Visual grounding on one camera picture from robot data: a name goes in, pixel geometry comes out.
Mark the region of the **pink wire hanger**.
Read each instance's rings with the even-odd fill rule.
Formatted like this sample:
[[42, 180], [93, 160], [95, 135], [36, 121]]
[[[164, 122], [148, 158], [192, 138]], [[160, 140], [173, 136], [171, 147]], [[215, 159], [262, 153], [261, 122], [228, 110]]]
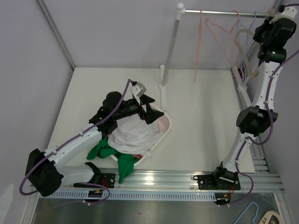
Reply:
[[198, 39], [197, 39], [197, 48], [196, 48], [196, 61], [195, 61], [195, 72], [194, 72], [194, 82], [196, 82], [197, 70], [199, 64], [199, 52], [200, 52], [200, 43], [201, 43], [201, 33], [202, 33], [202, 12], [200, 12], [199, 18], [199, 27], [198, 27]]
[[233, 40], [233, 34], [235, 33], [236, 28], [238, 27], [240, 17], [237, 11], [234, 12], [236, 13], [237, 18], [233, 22], [232, 26], [228, 28], [222, 26], [221, 24], [217, 23], [209, 17], [206, 17], [205, 24], [212, 37], [216, 41], [217, 45], [220, 47], [220, 50], [223, 53], [229, 65], [232, 68], [234, 66], [237, 67], [235, 70], [237, 72], [241, 72], [239, 74], [239, 77], [242, 81], [244, 81], [245, 75], [241, 67], [241, 56]]

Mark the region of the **light blue wire hanger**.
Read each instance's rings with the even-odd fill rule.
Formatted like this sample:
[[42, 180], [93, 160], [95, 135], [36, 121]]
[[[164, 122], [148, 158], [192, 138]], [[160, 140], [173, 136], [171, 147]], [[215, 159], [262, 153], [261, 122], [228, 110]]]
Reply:
[[238, 43], [240, 44], [241, 41], [240, 41], [240, 37], [239, 37], [239, 31], [241, 29], [244, 29], [245, 33], [246, 33], [246, 45], [245, 45], [245, 49], [243, 49], [242, 47], [239, 47], [239, 52], [240, 52], [240, 57], [243, 59], [243, 64], [244, 64], [244, 68], [246, 70], [246, 77], [251, 77], [253, 78], [255, 76], [255, 73], [252, 71], [252, 68], [250, 66], [250, 63], [249, 63], [249, 60], [248, 60], [248, 57], [247, 57], [247, 53], [249, 51], [249, 33], [251, 32], [251, 28], [252, 26], [254, 25], [255, 23], [255, 20], [256, 20], [256, 12], [254, 12], [254, 16], [253, 16], [253, 21], [252, 23], [250, 24], [249, 28], [247, 28], [246, 26], [244, 26], [241, 22], [241, 20], [238, 21], [238, 26], [237, 26], [237, 30], [238, 30], [238, 34], [236, 35], [237, 38], [238, 38]]

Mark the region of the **coral red shirt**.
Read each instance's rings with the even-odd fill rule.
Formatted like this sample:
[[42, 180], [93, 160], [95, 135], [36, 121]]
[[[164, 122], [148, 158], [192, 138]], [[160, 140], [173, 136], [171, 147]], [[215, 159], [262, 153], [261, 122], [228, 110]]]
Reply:
[[140, 154], [133, 155], [135, 158], [141, 159], [143, 156]]

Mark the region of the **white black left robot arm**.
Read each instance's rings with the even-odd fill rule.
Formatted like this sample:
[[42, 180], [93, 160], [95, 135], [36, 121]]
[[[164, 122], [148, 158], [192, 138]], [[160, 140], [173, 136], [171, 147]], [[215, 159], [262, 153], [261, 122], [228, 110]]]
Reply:
[[95, 166], [72, 167], [66, 173], [66, 163], [81, 150], [107, 137], [117, 128], [120, 119], [137, 115], [139, 121], [149, 126], [164, 116], [163, 111], [150, 106], [154, 99], [146, 95], [142, 99], [145, 100], [145, 108], [134, 98], [125, 101], [117, 91], [108, 93], [102, 107], [81, 132], [53, 149], [35, 149], [30, 152], [24, 179], [29, 180], [42, 196], [50, 196], [68, 184], [98, 186], [101, 176]]

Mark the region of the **green t shirt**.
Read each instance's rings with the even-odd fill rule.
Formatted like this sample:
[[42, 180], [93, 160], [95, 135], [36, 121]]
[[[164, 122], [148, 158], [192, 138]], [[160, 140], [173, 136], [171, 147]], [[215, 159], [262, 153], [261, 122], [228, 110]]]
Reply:
[[118, 163], [119, 180], [118, 183], [122, 184], [124, 179], [133, 173], [134, 165], [140, 160], [131, 154], [124, 154], [118, 152], [115, 148], [108, 144], [108, 137], [103, 138], [94, 146], [87, 154], [87, 160], [93, 160], [96, 157], [105, 159], [109, 156], [115, 156]]

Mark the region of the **beige wooden hanger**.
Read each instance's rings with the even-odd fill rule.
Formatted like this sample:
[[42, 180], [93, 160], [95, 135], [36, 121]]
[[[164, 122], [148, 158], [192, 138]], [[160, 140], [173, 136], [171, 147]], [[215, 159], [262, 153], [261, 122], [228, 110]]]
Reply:
[[[254, 36], [254, 31], [252, 31], [251, 28], [252, 28], [253, 24], [255, 23], [255, 19], [257, 18], [257, 13], [256, 12], [253, 13], [253, 18], [254, 19], [253, 19], [252, 23], [250, 24], [249, 28], [242, 25], [240, 20], [238, 21], [238, 31], [237, 31], [237, 33], [235, 35], [235, 38], [234, 38], [235, 45], [238, 48], [239, 53], [240, 53], [240, 57], [243, 60], [241, 70], [242, 71], [244, 70], [244, 78], [245, 79], [246, 78], [255, 78], [259, 74], [258, 70], [256, 70], [256, 71], [252, 70], [251, 65], [249, 63], [249, 59], [247, 57], [249, 36], [252, 36], [252, 37]], [[241, 46], [241, 41], [240, 41], [240, 38], [239, 38], [240, 33], [246, 33], [245, 48], [243, 48]]]

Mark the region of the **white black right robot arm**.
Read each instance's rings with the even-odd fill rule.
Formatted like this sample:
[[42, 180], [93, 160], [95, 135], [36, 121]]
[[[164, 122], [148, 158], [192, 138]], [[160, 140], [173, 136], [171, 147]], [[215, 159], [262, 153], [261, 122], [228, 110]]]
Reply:
[[216, 168], [213, 176], [213, 185], [218, 189], [228, 184], [239, 182], [238, 175], [242, 154], [252, 144], [258, 145], [256, 137], [269, 131], [270, 139], [274, 122], [278, 114], [274, 112], [274, 94], [279, 74], [289, 58], [284, 48], [287, 41], [293, 36], [297, 28], [294, 19], [289, 17], [268, 17], [264, 23], [255, 29], [253, 39], [260, 44], [257, 54], [258, 85], [251, 105], [241, 111], [237, 117], [236, 126], [239, 128], [236, 139], [229, 154], [220, 166]]

